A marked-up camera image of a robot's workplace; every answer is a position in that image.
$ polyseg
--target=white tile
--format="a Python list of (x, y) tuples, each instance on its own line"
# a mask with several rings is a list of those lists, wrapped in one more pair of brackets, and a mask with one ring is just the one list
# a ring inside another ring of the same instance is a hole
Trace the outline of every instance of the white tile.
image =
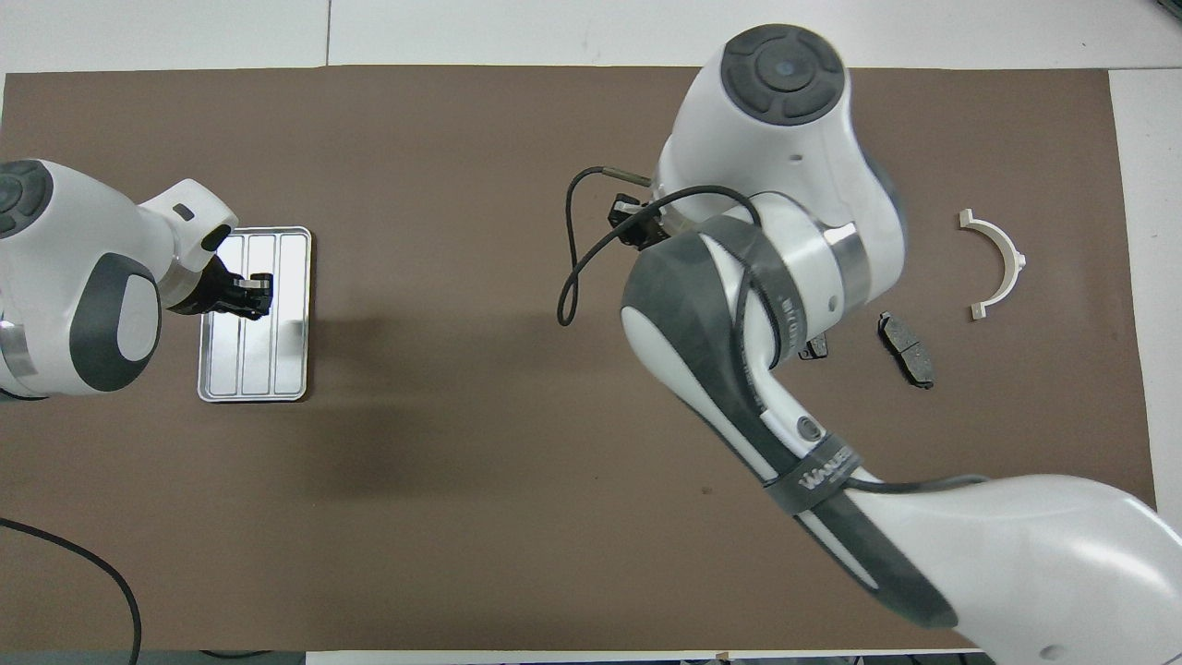
[(1182, 66), (1151, 0), (333, 0), (332, 64), (700, 65), (764, 22), (830, 39), (851, 66)]
[(1182, 532), (1182, 70), (1110, 80), (1157, 509)]
[(311, 67), (325, 64), (327, 28), (329, 0), (0, 0), (0, 77)]

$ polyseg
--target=brown table surface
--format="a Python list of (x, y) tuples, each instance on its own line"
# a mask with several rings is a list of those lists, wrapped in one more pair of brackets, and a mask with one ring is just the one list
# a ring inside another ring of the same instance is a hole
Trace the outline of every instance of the brown table surface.
[[(617, 314), (631, 249), (554, 322), (569, 178), (651, 169), (694, 73), (9, 74), (0, 158), (135, 200), (194, 177), (317, 245), (305, 402), (200, 402), (197, 319), (169, 314), (128, 390), (0, 410), (0, 515), (122, 571), (147, 648), (965, 645), (865, 595), (644, 372)], [(908, 266), (778, 377), (886, 480), (1070, 474), (1150, 502), (1105, 72), (857, 71), (855, 116), (907, 198)], [(621, 187), (579, 191), (582, 246)], [(979, 321), (1001, 260), (965, 207), (1030, 260)], [(935, 390), (883, 350), (883, 309)], [(9, 533), (0, 614), (2, 650), (129, 641), (109, 579)]]

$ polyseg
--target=silver rectangular tray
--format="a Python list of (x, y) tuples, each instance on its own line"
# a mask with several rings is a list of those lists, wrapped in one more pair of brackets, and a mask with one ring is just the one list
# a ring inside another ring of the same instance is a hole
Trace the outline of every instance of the silver rectangular tray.
[(230, 272), (274, 274), (271, 313), (201, 315), (197, 396), (207, 403), (294, 402), (307, 390), (312, 234), (301, 226), (239, 228), (217, 248)]

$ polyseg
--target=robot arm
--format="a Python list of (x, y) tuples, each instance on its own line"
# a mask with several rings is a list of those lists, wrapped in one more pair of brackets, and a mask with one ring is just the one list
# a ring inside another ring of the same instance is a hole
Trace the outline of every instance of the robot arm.
[(877, 483), (772, 377), (903, 265), (902, 214), (853, 136), (827, 43), (761, 26), (702, 69), (654, 196), (696, 184), (749, 196), (760, 226), (721, 197), (667, 206), (671, 237), (641, 252), (625, 286), (625, 335), (860, 586), (1001, 665), (1182, 657), (1182, 539), (1137, 500), (1053, 476)]
[(136, 206), (53, 162), (0, 164), (0, 396), (109, 393), (148, 365), (161, 307), (264, 315), (269, 275), (214, 250), (238, 217), (184, 180)]

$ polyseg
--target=cable strap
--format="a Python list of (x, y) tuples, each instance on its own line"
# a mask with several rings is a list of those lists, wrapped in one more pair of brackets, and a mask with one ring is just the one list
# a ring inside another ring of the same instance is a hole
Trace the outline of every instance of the cable strap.
[(825, 435), (808, 455), (764, 490), (788, 515), (800, 515), (842, 491), (862, 467), (862, 456), (836, 435)]

